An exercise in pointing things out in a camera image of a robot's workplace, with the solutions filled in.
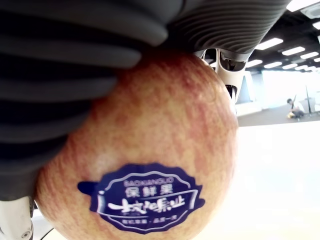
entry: black ribbed rubber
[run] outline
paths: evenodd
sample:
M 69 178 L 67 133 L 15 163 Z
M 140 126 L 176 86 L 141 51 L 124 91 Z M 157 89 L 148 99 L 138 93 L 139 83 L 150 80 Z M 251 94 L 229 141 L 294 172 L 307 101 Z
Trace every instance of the black ribbed rubber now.
M 110 68 L 137 64 L 166 24 L 174 48 L 246 60 L 289 1 L 1 0 L 0 201 L 33 194 L 88 101 L 116 85 Z
M 206 0 L 170 29 L 184 48 L 216 48 L 243 61 L 276 23 L 290 0 Z
M 116 85 L 111 69 L 132 68 L 163 43 L 182 5 L 0 1 L 0 201 L 33 195 L 39 168 L 85 121 L 90 100 Z

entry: ceiling light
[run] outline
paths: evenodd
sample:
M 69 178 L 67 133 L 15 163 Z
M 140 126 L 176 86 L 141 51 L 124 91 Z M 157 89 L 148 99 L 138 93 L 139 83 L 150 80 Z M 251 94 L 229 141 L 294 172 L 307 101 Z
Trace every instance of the ceiling light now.
M 297 67 L 297 66 L 298 66 L 298 64 L 292 63 L 292 64 L 289 64 L 289 65 L 283 66 L 282 68 L 283 68 L 284 70 L 286 70 L 286 69 L 295 68 L 295 67 Z
M 308 67 L 308 65 L 297 66 L 297 67 L 295 68 L 295 70 L 300 71 L 300 70 L 306 69 L 307 67 Z
M 301 53 L 301 52 L 303 52 L 304 50 L 306 50 L 304 47 L 298 46 L 298 47 L 289 49 L 289 50 L 287 50 L 287 51 L 283 51 L 282 54 L 283 54 L 283 55 L 286 55 L 286 56 L 290 56 L 290 55 L 292 55 L 292 54 Z
M 310 66 L 310 67 L 305 68 L 304 70 L 305 71 L 311 71 L 311 70 L 315 70 L 315 69 L 316 69 L 315 66 Z
M 268 49 L 268 48 L 271 48 L 275 45 L 278 45 L 278 44 L 281 44 L 283 43 L 284 41 L 282 39 L 279 39 L 279 38 L 272 38 L 268 41 L 265 41 L 265 42 L 262 42 L 260 43 L 258 46 L 256 46 L 255 49 L 257 50 L 265 50 L 265 49 Z
M 278 66 L 280 66 L 280 65 L 282 65 L 282 62 L 276 61 L 276 62 L 273 62 L 273 63 L 270 63 L 270 64 L 265 65 L 264 68 L 266 68 L 266 69 L 272 69 L 272 68 L 278 67 Z
M 286 6 L 286 9 L 288 9 L 291 12 L 294 12 L 319 2 L 320 0 L 292 0 L 288 4 L 288 6 Z
M 312 57 L 315 57 L 315 56 L 318 56 L 319 53 L 317 53 L 316 51 L 314 52 L 310 52 L 308 54 L 305 54 L 305 55 L 301 55 L 300 58 L 302 59 L 309 59 L 309 58 L 312 58 Z
M 252 61 L 248 61 L 245 65 L 246 68 L 251 68 L 253 66 L 262 64 L 263 62 L 261 60 L 252 60 Z
M 320 30 L 320 21 L 312 24 L 316 29 Z

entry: ceiling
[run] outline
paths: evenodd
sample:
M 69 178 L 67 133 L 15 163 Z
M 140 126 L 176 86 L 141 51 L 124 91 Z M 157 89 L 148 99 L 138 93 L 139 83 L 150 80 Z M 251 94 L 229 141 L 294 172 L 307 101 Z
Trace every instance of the ceiling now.
M 319 13 L 316 18 L 310 19 L 302 12 Z M 313 4 L 303 9 L 291 12 L 287 10 L 283 16 L 276 22 L 272 29 L 267 33 L 261 43 L 278 38 L 283 40 L 282 43 L 267 48 L 265 50 L 254 50 L 250 56 L 248 62 L 253 60 L 261 60 L 262 63 L 247 68 L 250 71 L 262 71 L 262 70 L 284 70 L 283 66 L 290 64 L 297 64 L 296 67 L 307 65 L 308 67 L 316 67 L 317 71 L 320 70 L 320 62 L 315 62 L 314 59 L 320 58 L 320 43 L 318 36 L 320 36 L 320 30 L 316 29 L 313 24 L 320 22 L 320 3 Z M 304 51 L 292 54 L 283 55 L 282 52 L 296 47 L 305 48 Z M 213 59 L 212 63 L 215 62 L 215 50 L 207 50 L 206 58 Z M 319 55 L 302 59 L 301 55 L 317 52 Z M 265 65 L 281 62 L 282 64 L 272 68 L 265 68 Z M 286 71 L 297 71 L 295 67 L 287 69 Z M 311 72 L 304 69 L 300 72 Z

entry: white robot part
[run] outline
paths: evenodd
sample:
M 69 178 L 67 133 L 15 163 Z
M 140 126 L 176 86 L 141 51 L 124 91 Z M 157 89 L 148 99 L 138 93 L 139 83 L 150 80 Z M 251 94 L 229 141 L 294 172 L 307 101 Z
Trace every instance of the white robot part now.
M 245 75 L 245 64 L 243 64 L 243 68 L 237 71 L 230 71 L 225 69 L 221 64 L 221 52 L 217 49 L 216 51 L 216 67 L 215 71 L 222 79 L 224 85 L 226 86 L 234 86 L 236 88 L 235 99 L 232 99 L 234 103 L 238 101 L 240 89 L 242 86 L 242 82 Z
M 0 227 L 6 240 L 29 240 L 33 235 L 30 198 L 0 201 Z

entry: red apple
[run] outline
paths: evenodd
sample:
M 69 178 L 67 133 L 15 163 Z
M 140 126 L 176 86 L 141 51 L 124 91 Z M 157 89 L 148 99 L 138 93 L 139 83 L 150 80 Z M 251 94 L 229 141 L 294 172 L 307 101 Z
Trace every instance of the red apple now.
M 96 100 L 86 123 L 39 174 L 36 202 L 68 240 L 190 240 L 224 199 L 237 156 L 238 122 L 214 70 L 181 52 L 152 52 L 117 73 L 115 90 Z M 179 167 L 202 185 L 204 206 L 167 231 L 119 230 L 89 210 L 77 184 L 99 182 L 126 164 Z

